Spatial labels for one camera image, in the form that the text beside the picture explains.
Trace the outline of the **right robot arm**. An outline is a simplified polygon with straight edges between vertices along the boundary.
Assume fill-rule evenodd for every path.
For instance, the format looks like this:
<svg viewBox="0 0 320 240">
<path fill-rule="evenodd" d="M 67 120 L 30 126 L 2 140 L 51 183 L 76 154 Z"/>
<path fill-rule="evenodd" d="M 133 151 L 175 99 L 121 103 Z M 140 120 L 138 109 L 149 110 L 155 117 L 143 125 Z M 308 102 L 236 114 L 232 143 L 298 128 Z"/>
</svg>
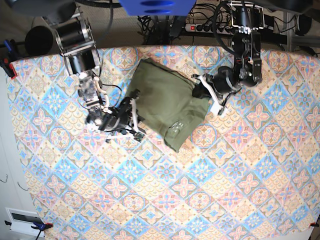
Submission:
<svg viewBox="0 0 320 240">
<path fill-rule="evenodd" d="M 94 131 L 111 133 L 111 139 L 131 138 L 141 142 L 146 132 L 138 126 L 136 99 L 139 91 L 132 91 L 119 106 L 111 106 L 109 96 L 95 70 L 100 60 L 89 21 L 73 0 L 7 0 L 14 11 L 32 17 L 41 17 L 54 30 L 55 40 L 67 72 L 79 80 L 78 95 L 88 111 L 85 123 Z"/>
</svg>

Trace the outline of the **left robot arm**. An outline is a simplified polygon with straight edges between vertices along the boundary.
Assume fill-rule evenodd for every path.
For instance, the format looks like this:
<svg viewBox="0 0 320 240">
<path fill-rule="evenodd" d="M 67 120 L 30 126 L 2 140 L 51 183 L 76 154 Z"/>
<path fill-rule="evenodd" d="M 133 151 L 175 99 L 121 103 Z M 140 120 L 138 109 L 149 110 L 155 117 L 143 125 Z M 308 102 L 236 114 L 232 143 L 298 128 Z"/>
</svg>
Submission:
<svg viewBox="0 0 320 240">
<path fill-rule="evenodd" d="M 217 32 L 220 9 L 231 14 L 231 25 L 235 29 L 232 47 L 227 47 Z M 222 109 L 230 95 L 242 86 L 254 87 L 262 81 L 261 33 L 265 27 L 263 9 L 282 10 L 295 16 L 305 16 L 319 21 L 318 0 L 222 0 L 215 7 L 211 18 L 211 30 L 220 46 L 233 55 L 233 68 L 221 66 L 215 75 L 193 75 L 199 82 L 192 95 L 195 98 L 212 98 L 213 105 Z"/>
</svg>

